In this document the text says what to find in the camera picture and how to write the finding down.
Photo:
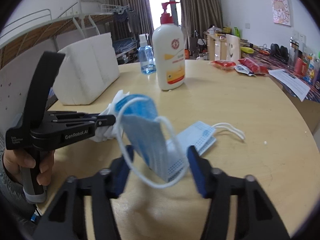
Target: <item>blue gripper pad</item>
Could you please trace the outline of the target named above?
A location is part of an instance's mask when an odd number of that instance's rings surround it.
[[[129,153],[131,161],[133,161],[133,147],[131,145],[127,145],[126,149]],[[112,162],[110,169],[113,174],[112,191],[116,197],[119,197],[124,192],[130,168],[128,167],[127,163],[125,162],[122,156],[121,158],[115,159]]]
[[[209,198],[206,184],[211,176],[212,167],[210,163],[208,162],[208,160],[203,159],[199,156],[194,146],[190,146],[188,148],[187,157],[190,164],[192,176],[196,183],[199,194],[201,194],[203,198]]]

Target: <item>human hand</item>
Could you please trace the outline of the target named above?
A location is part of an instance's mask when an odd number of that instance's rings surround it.
[[[51,181],[52,167],[54,164],[54,151],[50,151],[49,155],[40,163],[40,173],[37,176],[39,185],[48,186]],[[19,166],[25,168],[34,168],[36,161],[25,150],[4,150],[3,155],[4,167],[9,173],[8,176],[16,182],[22,184]]]

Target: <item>surgical mask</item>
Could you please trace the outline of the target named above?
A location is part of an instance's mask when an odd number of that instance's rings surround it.
[[[116,138],[124,159],[130,169],[153,188],[171,187],[180,181],[189,166],[186,157],[189,146],[194,145],[199,155],[202,155],[215,143],[216,139],[212,135],[216,128],[227,129],[244,140],[244,133],[228,123],[210,126],[198,121],[176,135],[170,121],[164,116],[158,116],[153,100],[145,95],[129,95],[123,98],[116,104],[115,112],[117,113]],[[161,123],[170,134],[171,138],[167,141],[164,139]],[[122,141],[121,127],[134,150],[167,183],[157,184],[133,166]]]

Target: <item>blue liquid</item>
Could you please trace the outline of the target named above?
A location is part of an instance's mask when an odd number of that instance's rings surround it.
[[[140,47],[138,49],[141,72],[149,75],[156,72],[155,58],[151,46]]]

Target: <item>headphones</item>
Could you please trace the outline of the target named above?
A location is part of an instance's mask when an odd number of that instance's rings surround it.
[[[289,60],[288,49],[284,46],[279,47],[278,44],[272,43],[270,46],[270,55],[287,64]]]

